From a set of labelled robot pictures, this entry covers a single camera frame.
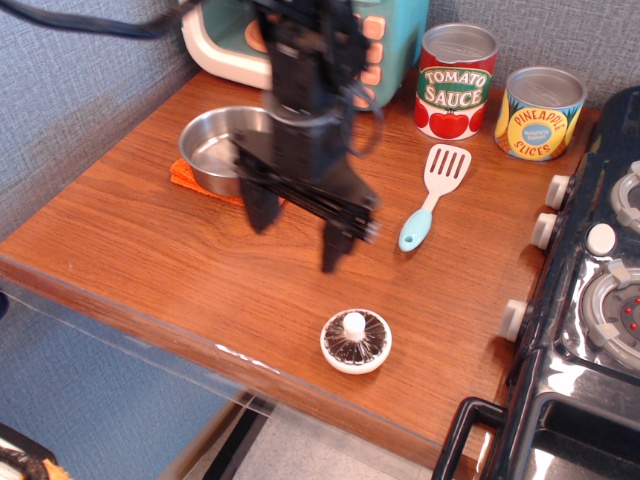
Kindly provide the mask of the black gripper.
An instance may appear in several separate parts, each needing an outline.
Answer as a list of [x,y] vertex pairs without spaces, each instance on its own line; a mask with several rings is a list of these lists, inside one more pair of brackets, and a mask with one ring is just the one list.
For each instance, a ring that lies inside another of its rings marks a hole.
[[332,273],[351,252],[354,238],[372,241],[379,229],[371,218],[379,197],[347,159],[353,110],[334,109],[321,116],[266,113],[269,133],[232,136],[249,223],[262,234],[278,218],[281,198],[324,219],[322,272]]

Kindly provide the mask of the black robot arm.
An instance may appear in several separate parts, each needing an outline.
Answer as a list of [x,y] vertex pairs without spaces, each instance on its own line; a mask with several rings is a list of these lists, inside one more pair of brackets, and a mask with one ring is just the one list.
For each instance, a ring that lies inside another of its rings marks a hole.
[[377,232],[377,194],[348,158],[357,76],[370,43],[349,1],[256,1],[271,63],[263,96],[269,129],[237,130],[235,162],[250,225],[261,233],[289,201],[325,222],[322,270],[330,273],[356,240]]

